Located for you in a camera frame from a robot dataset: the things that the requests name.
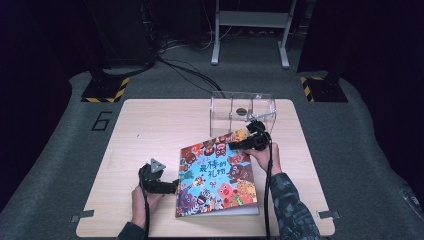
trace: wooden table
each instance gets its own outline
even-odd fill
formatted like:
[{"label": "wooden table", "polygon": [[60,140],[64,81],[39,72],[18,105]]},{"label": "wooden table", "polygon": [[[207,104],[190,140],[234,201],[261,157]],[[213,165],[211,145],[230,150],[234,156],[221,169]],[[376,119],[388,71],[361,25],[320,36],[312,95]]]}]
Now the wooden table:
[{"label": "wooden table", "polygon": [[[151,158],[167,167],[161,178],[178,177],[180,149],[210,139],[208,99],[131,99],[121,110],[84,210],[94,216],[81,218],[79,237],[116,237],[131,219],[131,191],[138,184],[138,170]],[[281,166],[308,206],[323,236],[334,233],[315,167],[293,103],[276,100],[277,119],[271,136],[280,146]],[[252,161],[259,215],[175,218],[175,195],[166,195],[151,216],[151,237],[254,237],[265,236],[263,197],[265,172]],[[273,204],[269,198],[270,229],[278,236]]]}]

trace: cartoon illustration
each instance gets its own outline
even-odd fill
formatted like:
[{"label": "cartoon illustration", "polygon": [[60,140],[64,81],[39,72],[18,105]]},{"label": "cartoon illustration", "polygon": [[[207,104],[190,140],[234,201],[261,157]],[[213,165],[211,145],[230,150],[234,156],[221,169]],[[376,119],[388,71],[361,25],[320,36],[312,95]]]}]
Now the cartoon illustration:
[{"label": "cartoon illustration", "polygon": [[203,142],[203,154],[205,156],[210,156],[215,152],[215,139]]},{"label": "cartoon illustration", "polygon": [[248,164],[243,166],[241,164],[231,165],[228,177],[231,179],[230,183],[236,183],[237,179],[246,180],[253,182],[253,170],[252,165]]},{"label": "cartoon illustration", "polygon": [[193,172],[192,171],[187,171],[185,173],[180,172],[180,182],[186,180],[186,179],[193,179]]},{"label": "cartoon illustration", "polygon": [[257,202],[250,157],[228,147],[246,136],[240,130],[181,149],[176,217]]},{"label": "cartoon illustration", "polygon": [[241,150],[237,150],[236,155],[228,156],[227,162],[230,164],[239,164],[243,162],[250,162],[250,157],[246,154],[242,154]]}]

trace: black curtain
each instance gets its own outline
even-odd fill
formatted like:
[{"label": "black curtain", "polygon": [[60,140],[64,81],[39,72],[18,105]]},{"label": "black curtain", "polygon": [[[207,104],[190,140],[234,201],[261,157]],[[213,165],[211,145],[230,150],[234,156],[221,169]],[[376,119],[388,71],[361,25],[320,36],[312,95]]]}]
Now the black curtain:
[{"label": "black curtain", "polygon": [[[376,139],[391,167],[424,203],[424,15],[413,1],[318,0],[298,72],[330,71],[341,52],[340,77],[367,104]],[[365,19],[365,23],[355,24]],[[346,43],[349,31],[361,41]]]},{"label": "black curtain", "polygon": [[87,71],[72,39],[74,19],[85,23],[77,30],[92,44],[93,58],[108,66],[82,0],[6,0],[0,5],[2,210],[65,111],[72,93],[69,79]]}]

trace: table leg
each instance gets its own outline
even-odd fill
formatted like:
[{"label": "table leg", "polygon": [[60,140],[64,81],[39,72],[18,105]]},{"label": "table leg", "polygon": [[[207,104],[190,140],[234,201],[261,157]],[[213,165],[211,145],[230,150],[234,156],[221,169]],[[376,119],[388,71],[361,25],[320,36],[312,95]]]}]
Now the table leg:
[{"label": "table leg", "polygon": [[218,65],[219,58],[219,48],[220,48],[220,39],[219,39],[219,0],[216,0],[216,9],[215,9],[215,44],[213,46],[212,52],[212,65]]},{"label": "table leg", "polygon": [[281,39],[281,41],[278,42],[278,48],[280,49],[281,65],[283,66],[284,69],[290,68],[289,59],[287,57],[287,51],[286,51],[286,43],[287,43],[287,37],[289,36],[289,32],[290,32],[290,26],[293,19],[296,2],[297,0],[293,0],[291,2],[290,11],[288,12],[287,18],[286,18],[283,38]]}]

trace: cable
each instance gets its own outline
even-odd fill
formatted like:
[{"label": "cable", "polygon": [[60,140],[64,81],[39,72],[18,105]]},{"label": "cable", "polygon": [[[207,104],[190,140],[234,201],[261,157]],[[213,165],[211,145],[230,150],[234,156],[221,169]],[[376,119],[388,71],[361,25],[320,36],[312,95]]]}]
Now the cable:
[{"label": "cable", "polygon": [[269,196],[269,184],[271,182],[271,169],[272,169],[272,139],[265,134],[265,129],[257,128],[260,130],[260,133],[263,134],[268,140],[269,147],[269,161],[268,168],[266,170],[266,179],[265,179],[265,194],[264,194],[264,213],[265,213],[265,230],[266,230],[266,239],[271,239],[271,231],[269,229],[269,213],[268,213],[268,196]]},{"label": "cable", "polygon": [[[87,1],[84,1],[84,5],[86,6],[86,8],[87,8],[87,9],[90,9],[90,5],[89,5],[89,3],[88,3]],[[121,63],[122,65],[125,65],[125,64],[124,64],[124,62],[122,61],[122,58],[118,56],[117,52],[115,51],[115,49],[114,49],[114,48],[112,47],[112,45],[110,44],[110,41],[109,41],[109,40],[108,40],[108,38],[105,36],[104,32],[103,32],[103,31],[101,31],[101,28],[99,27],[99,26],[100,26],[100,23],[98,22],[98,19],[96,18],[96,16],[93,14],[93,12],[92,12],[92,11],[89,11],[89,12],[90,12],[91,17],[92,17],[92,19],[93,19],[93,21],[94,21],[94,23],[95,23],[95,25],[96,25],[96,27],[97,27],[97,29],[98,29],[98,31],[97,31],[97,32],[98,32],[99,37],[101,38],[102,42],[103,42],[104,44],[106,44],[106,45],[109,47],[109,49],[111,50],[111,52],[113,53],[113,55],[114,55],[115,57],[117,57],[117,59],[120,61],[120,63]],[[153,62],[147,62],[147,63],[145,63],[143,66],[141,66],[141,68],[140,68],[140,69],[135,70],[135,71],[131,71],[131,72],[127,72],[127,73],[123,73],[123,74],[110,74],[110,73],[106,73],[106,72],[104,72],[104,70],[103,70],[103,69],[101,69],[101,71],[102,71],[103,73],[105,73],[105,74],[107,74],[107,75],[110,75],[110,76],[113,76],[113,77],[117,77],[117,78],[128,78],[128,77],[132,77],[132,76],[134,76],[134,75],[140,74],[140,73],[142,73],[142,72],[145,72],[146,70],[150,69],[153,65],[154,65],[154,63],[153,63]]]},{"label": "cable", "polygon": [[208,48],[214,42],[213,41],[213,34],[212,34],[212,25],[211,25],[211,22],[209,21],[208,13],[206,12],[206,7],[205,7],[205,1],[204,0],[202,0],[202,5],[203,5],[203,12],[205,13],[206,20],[208,21],[209,31],[210,31],[211,34],[210,34],[209,43],[207,43],[206,47],[196,48],[197,50],[200,50],[200,51],[205,50],[206,48]]},{"label": "cable", "polygon": [[215,81],[213,81],[212,79],[210,79],[209,77],[207,77],[207,76],[205,76],[205,75],[203,75],[203,74],[201,74],[200,72],[199,72],[199,70],[198,69],[196,69],[193,65],[191,65],[190,63],[188,63],[188,62],[183,62],[183,61],[178,61],[178,60],[168,60],[168,61],[178,61],[178,62],[182,62],[182,63],[186,63],[186,64],[188,64],[188,65],[190,65],[192,68],[194,68],[196,71],[193,71],[193,70],[191,70],[191,69],[187,69],[187,68],[185,68],[185,67],[181,67],[181,66],[178,66],[178,65],[175,65],[175,64],[172,64],[172,63],[169,63],[169,62],[167,62],[167,61],[165,61],[164,59],[162,59],[160,56],[158,56],[158,58],[157,58],[157,60],[159,61],[159,62],[162,62],[162,63],[164,63],[164,64],[166,64],[166,65],[168,65],[169,67],[171,67],[172,69],[174,69],[181,77],[183,77],[186,81],[188,81],[190,84],[192,84],[192,85],[194,85],[194,86],[196,86],[196,87],[198,87],[198,88],[200,88],[200,89],[202,89],[202,90],[204,90],[204,91],[206,91],[206,92],[208,92],[208,93],[210,93],[210,94],[212,94],[212,92],[211,91],[209,91],[209,90],[206,90],[206,89],[204,89],[204,88],[202,88],[202,87],[200,87],[200,86],[198,86],[197,84],[195,84],[195,83],[193,83],[192,81],[190,81],[190,80],[188,80],[181,72],[179,72],[178,70],[181,70],[181,71],[184,71],[184,72],[186,72],[186,73],[190,73],[190,74],[193,74],[193,75],[195,75],[195,76],[197,76],[197,77],[199,77],[199,78],[201,78],[203,81],[205,81],[205,83],[206,84],[208,84],[212,89],[213,89],[213,91],[222,91],[222,89],[221,89],[221,87],[215,82]]},{"label": "cable", "polygon": [[[240,10],[240,0],[238,0],[237,3],[237,12]],[[223,39],[231,30],[231,28],[233,28],[233,26],[230,26],[230,28],[228,28],[228,30],[224,33],[224,35],[222,35],[219,40]]]},{"label": "cable", "polygon": [[146,209],[146,224],[144,226],[144,240],[149,239],[149,229],[150,229],[150,206],[149,202],[147,201],[147,191],[144,190],[144,186],[142,181],[141,183],[141,191],[143,192],[143,198],[144,198],[144,208]]}]

